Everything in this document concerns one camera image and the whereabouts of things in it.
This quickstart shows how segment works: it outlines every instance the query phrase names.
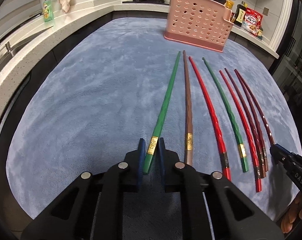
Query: wall socket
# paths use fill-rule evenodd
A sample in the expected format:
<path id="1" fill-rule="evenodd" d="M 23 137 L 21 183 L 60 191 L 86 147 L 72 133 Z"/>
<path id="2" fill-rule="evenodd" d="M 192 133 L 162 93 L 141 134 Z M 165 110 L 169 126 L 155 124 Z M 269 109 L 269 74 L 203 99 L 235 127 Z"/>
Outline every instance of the wall socket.
<path id="1" fill-rule="evenodd" d="M 269 15 L 269 8 L 264 7 L 262 14 L 268 16 Z"/>

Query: white countertop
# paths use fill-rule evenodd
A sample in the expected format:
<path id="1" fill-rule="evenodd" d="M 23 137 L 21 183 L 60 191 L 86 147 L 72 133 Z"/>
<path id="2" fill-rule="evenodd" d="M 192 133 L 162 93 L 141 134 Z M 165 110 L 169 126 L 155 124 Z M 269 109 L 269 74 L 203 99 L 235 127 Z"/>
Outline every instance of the white countertop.
<path id="1" fill-rule="evenodd" d="M 25 39 L 26 37 L 46 30 L 23 49 L 21 49 L 0 72 L 0 118 L 7 103 L 15 92 L 16 88 L 23 81 L 30 70 L 44 57 L 50 50 L 58 45 L 72 33 L 87 25 L 91 21 L 102 17 L 112 11 L 119 10 L 143 10 L 168 12 L 169 6 L 145 3 L 122 3 L 124 0 L 90 0 L 78 3 L 71 7 L 69 13 L 62 11 L 54 12 L 55 19 L 45 23 L 42 17 L 34 19 L 15 31 L 2 43 L 10 41 L 11 46 Z M 278 54 L 268 47 L 268 45 L 248 33 L 247 31 L 234 26 L 232 32 L 250 40 L 260 46 L 268 53 L 278 58 Z"/>

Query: soy sauce bottle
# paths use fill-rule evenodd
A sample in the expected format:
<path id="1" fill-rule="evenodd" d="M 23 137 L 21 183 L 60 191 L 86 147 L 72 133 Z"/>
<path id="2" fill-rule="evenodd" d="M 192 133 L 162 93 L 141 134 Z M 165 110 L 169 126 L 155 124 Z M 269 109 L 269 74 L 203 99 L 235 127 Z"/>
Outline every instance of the soy sauce bottle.
<path id="1" fill-rule="evenodd" d="M 242 26 L 246 8 L 247 8 L 247 4 L 245 2 L 242 1 L 241 4 L 238 4 L 234 18 L 233 18 L 233 22 L 235 25 L 238 25 L 239 27 Z"/>

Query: fuzzy blue cloth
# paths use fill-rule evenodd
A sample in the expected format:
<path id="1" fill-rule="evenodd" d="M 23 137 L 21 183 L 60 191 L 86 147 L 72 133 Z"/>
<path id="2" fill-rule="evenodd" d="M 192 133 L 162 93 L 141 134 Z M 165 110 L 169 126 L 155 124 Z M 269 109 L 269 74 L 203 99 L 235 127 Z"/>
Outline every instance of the fuzzy blue cloth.
<path id="1" fill-rule="evenodd" d="M 293 118 L 280 89 L 263 64 L 247 49 L 228 40 L 223 53 L 167 41 L 166 20 L 113 20 L 78 44 L 48 75 L 30 101 L 11 142 L 8 181 L 16 200 L 36 217 L 79 174 L 106 171 L 135 150 L 139 138 L 150 142 L 178 51 L 196 62 L 212 99 L 226 143 L 233 183 L 270 218 L 279 216 L 298 192 L 268 150 L 270 171 L 255 192 L 247 138 L 232 97 L 219 74 L 225 67 L 238 87 L 237 68 L 251 87 L 269 122 L 274 140 L 301 154 Z M 233 109 L 246 147 L 249 172 L 243 173 L 225 106 L 202 57 L 211 65 Z M 194 129 L 194 168 L 221 171 L 211 118 L 189 63 Z M 267 149 L 270 144 L 263 123 Z M 181 160 L 185 141 L 183 57 L 165 119 L 166 148 Z M 138 194 L 125 194 L 124 239 L 181 239 L 179 194 L 165 194 L 158 163 L 143 178 Z"/>

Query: silver screw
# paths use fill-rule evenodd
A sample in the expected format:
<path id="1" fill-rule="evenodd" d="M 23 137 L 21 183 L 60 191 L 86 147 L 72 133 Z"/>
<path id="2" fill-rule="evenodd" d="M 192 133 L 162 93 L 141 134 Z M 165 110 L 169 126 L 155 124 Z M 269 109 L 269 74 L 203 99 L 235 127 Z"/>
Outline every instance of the silver screw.
<path id="1" fill-rule="evenodd" d="M 88 179 L 88 178 L 90 178 L 91 177 L 91 174 L 90 174 L 90 172 L 84 172 L 84 173 L 82 173 L 81 174 L 81 178 L 82 179 Z"/>
<path id="2" fill-rule="evenodd" d="M 120 169 L 125 169 L 126 167 L 128 167 L 129 165 L 127 164 L 127 163 L 125 163 L 125 162 L 121 162 L 121 163 L 119 163 L 118 164 L 118 167 L 120 168 Z"/>
<path id="3" fill-rule="evenodd" d="M 185 165 L 184 163 L 182 163 L 182 162 L 178 162 L 178 163 L 175 164 L 175 167 L 176 167 L 177 169 L 183 169 L 185 166 L 186 166 L 186 165 Z"/>
<path id="4" fill-rule="evenodd" d="M 221 179 L 222 178 L 222 173 L 219 171 L 215 171 L 212 173 L 212 177 L 215 179 Z"/>

